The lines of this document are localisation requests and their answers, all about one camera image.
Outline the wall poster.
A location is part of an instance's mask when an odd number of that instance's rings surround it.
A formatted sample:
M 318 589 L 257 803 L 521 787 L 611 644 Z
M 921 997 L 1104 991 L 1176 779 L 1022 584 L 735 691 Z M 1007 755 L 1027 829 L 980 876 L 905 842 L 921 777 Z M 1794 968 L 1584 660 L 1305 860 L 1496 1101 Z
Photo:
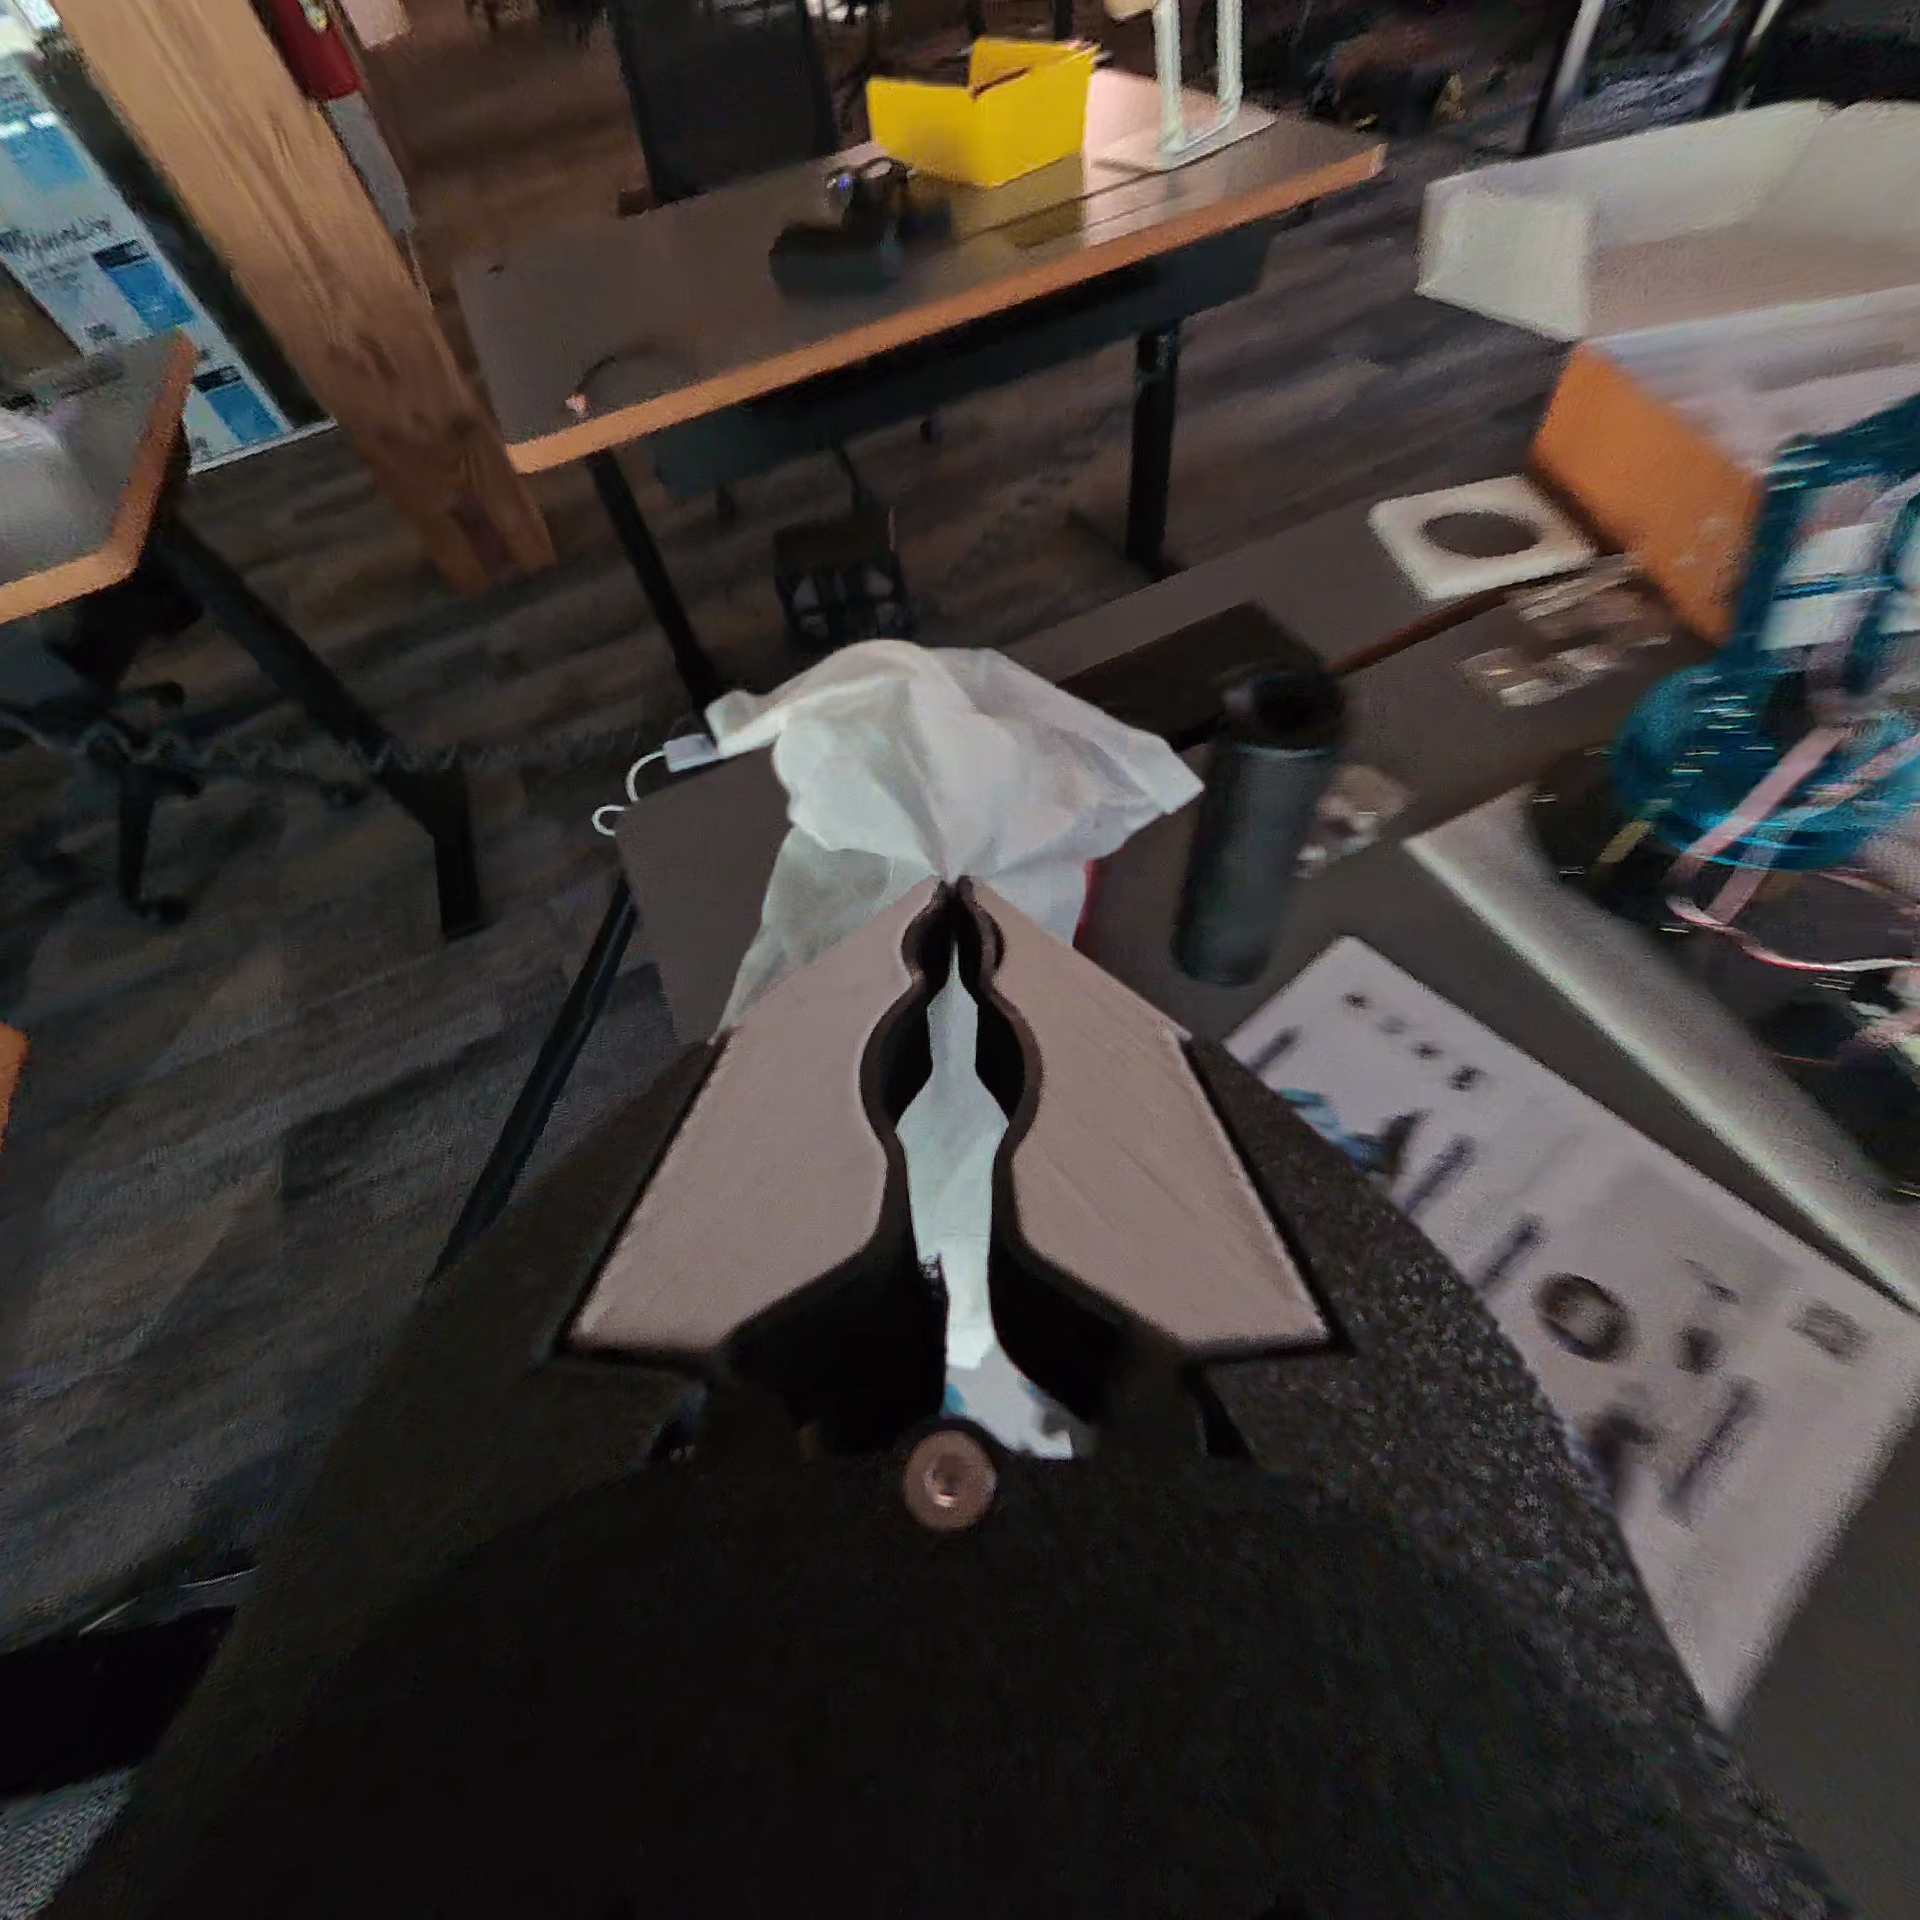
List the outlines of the wall poster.
M 184 410 L 198 466 L 298 432 L 272 384 L 82 145 L 22 53 L 3 63 L 3 252 L 15 279 L 82 353 L 170 332 L 198 353 Z

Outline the white stand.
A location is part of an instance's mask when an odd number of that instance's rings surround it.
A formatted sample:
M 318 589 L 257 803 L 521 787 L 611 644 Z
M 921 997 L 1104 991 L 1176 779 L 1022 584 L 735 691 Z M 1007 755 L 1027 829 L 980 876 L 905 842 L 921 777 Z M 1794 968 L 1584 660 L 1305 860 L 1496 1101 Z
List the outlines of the white stand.
M 1159 91 L 1159 130 L 1150 148 L 1150 167 L 1170 175 L 1201 157 L 1267 133 L 1278 117 L 1252 103 L 1243 87 L 1243 3 L 1215 3 L 1216 95 L 1207 123 L 1194 123 L 1184 87 L 1184 23 L 1179 3 L 1150 7 L 1154 34 L 1154 74 Z

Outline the cardboard box with foam insert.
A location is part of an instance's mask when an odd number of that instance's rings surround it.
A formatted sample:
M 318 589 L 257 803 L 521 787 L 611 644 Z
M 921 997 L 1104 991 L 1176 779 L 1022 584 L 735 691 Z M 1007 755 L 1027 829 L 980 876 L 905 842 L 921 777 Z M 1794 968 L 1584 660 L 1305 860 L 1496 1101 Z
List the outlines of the cardboard box with foam insert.
M 1427 185 L 1419 296 L 1571 345 L 1529 469 L 1704 640 L 1774 455 L 1919 392 L 1919 106 L 1779 103 Z

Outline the yellow bin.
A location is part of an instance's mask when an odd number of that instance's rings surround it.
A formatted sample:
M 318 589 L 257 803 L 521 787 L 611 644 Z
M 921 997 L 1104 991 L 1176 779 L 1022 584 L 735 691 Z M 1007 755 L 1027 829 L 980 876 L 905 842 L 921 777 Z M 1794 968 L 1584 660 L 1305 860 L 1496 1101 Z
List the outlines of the yellow bin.
M 961 83 L 867 81 L 872 140 L 950 185 L 1008 185 L 1084 151 L 1098 60 L 1087 39 L 975 39 Z

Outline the printed instruction booklet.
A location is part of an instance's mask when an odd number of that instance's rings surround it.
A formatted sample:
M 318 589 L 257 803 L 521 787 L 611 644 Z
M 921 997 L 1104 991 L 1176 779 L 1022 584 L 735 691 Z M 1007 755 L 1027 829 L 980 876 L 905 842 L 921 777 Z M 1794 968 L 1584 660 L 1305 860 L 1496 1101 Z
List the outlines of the printed instruction booklet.
M 1227 1052 L 1480 1295 L 1730 1719 L 1916 1413 L 1916 1316 L 1359 939 Z

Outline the red fire extinguisher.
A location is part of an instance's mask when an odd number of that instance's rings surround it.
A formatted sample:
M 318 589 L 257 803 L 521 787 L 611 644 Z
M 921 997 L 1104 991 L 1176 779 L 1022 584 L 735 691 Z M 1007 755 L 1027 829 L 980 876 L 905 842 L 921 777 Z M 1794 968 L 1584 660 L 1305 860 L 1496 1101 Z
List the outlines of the red fire extinguisher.
M 251 7 L 310 103 L 336 106 L 361 95 L 364 77 L 334 4 L 255 3 Z

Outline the small clear parts bag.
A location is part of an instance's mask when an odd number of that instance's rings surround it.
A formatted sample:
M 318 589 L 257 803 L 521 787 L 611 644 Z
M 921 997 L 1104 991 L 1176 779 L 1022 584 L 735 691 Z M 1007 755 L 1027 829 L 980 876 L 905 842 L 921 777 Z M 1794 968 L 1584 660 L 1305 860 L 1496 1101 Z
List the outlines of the small clear parts bag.
M 1307 833 L 1294 858 L 1294 876 L 1315 879 L 1372 849 L 1410 800 L 1410 788 L 1379 768 L 1339 763 L 1312 808 Z

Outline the black office chair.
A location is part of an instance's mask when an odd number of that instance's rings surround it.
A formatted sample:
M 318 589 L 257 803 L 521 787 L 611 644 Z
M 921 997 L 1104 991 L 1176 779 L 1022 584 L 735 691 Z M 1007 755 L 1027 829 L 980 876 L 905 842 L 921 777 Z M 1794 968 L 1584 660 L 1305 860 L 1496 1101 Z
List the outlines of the black office chair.
M 655 204 L 840 151 L 806 3 L 608 3 L 608 29 Z

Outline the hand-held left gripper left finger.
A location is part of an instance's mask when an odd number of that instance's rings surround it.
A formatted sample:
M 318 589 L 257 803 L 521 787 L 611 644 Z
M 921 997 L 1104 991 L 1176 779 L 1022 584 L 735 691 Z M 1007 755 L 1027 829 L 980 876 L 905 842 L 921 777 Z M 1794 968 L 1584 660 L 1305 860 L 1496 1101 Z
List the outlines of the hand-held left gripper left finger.
M 715 1036 L 570 1329 L 576 1354 L 745 1373 L 944 1356 L 898 1123 L 934 1077 L 951 889 L 921 880 Z

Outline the black crate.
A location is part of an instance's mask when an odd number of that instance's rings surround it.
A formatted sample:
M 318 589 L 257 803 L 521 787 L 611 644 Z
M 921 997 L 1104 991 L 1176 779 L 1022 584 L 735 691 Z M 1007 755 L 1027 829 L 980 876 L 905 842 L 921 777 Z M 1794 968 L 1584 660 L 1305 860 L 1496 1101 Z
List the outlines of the black crate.
M 775 535 L 772 554 L 784 627 L 806 657 L 918 636 L 891 513 L 852 509 L 790 524 Z

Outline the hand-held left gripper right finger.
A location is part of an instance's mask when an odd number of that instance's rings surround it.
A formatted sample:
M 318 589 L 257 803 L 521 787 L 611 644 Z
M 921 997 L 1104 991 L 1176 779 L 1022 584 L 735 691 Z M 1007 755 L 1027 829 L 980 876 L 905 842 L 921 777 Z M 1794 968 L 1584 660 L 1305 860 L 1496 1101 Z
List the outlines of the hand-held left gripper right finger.
M 1324 1308 L 1184 1029 L 975 880 L 954 889 L 954 970 L 1004 1120 L 988 1288 L 1011 1360 L 1324 1352 Z

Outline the black device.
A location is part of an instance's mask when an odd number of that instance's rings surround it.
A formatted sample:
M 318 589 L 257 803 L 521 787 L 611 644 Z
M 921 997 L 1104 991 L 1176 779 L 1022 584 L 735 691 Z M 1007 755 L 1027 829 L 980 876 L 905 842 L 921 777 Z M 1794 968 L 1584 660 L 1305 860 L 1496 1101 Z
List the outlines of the black device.
M 826 216 L 787 224 L 769 248 L 769 272 L 787 298 L 879 296 L 954 237 L 946 185 L 902 160 L 844 167 L 824 193 Z

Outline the dark grey cylinder bottle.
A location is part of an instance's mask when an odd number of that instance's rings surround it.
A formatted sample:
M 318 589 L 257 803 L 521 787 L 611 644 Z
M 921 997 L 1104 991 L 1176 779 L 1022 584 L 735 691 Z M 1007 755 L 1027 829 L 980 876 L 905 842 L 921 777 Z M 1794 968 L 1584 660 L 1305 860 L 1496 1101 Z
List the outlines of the dark grey cylinder bottle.
M 1225 688 L 1170 939 L 1188 978 L 1236 991 L 1267 970 L 1345 740 L 1345 697 L 1321 665 Z

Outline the white plastic bag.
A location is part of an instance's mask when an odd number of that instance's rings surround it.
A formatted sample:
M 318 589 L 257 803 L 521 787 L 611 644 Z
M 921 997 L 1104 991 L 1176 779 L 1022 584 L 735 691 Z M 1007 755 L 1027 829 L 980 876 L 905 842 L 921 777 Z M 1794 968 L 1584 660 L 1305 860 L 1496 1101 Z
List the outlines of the white plastic bag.
M 1164 738 L 1014 659 L 905 640 L 849 648 L 764 697 L 732 693 L 706 728 L 727 759 L 769 749 L 787 795 L 787 837 L 729 1023 L 923 880 L 986 880 L 1070 944 L 1090 869 L 1203 788 Z M 944 1411 L 1008 1449 L 1068 1459 L 1088 1440 L 992 1330 L 1004 1132 L 976 1072 L 976 1001 L 942 985 L 928 1004 L 928 1082 L 898 1139 L 920 1258 L 950 1295 Z

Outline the pile of clear plastic bags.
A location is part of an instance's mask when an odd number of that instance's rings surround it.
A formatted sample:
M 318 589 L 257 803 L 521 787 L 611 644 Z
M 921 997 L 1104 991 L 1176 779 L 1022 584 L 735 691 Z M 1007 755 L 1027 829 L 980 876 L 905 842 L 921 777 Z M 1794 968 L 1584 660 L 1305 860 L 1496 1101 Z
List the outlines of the pile of clear plastic bags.
M 1682 664 L 1686 633 L 1656 586 L 1626 559 L 1596 563 L 1564 580 L 1514 589 L 1504 612 L 1515 640 L 1463 659 L 1471 691 L 1497 708 L 1558 704 Z

